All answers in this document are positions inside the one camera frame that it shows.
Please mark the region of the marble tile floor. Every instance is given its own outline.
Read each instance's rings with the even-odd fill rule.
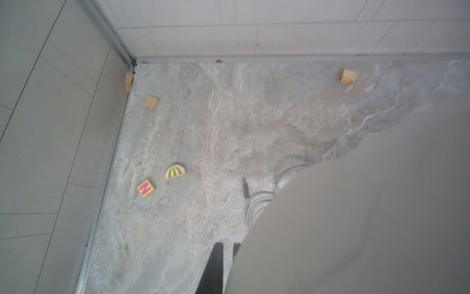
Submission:
[[[358,72],[354,85],[338,82],[342,68]],[[224,243],[226,282],[233,243],[248,231],[243,177],[252,192],[272,191],[286,155],[315,163],[341,156],[367,133],[470,93],[468,61],[139,64],[135,71],[88,294],[192,294],[216,242]],[[147,95],[160,101],[154,112]],[[167,182],[175,162],[188,174]],[[137,186],[147,178],[157,190],[143,199]]]

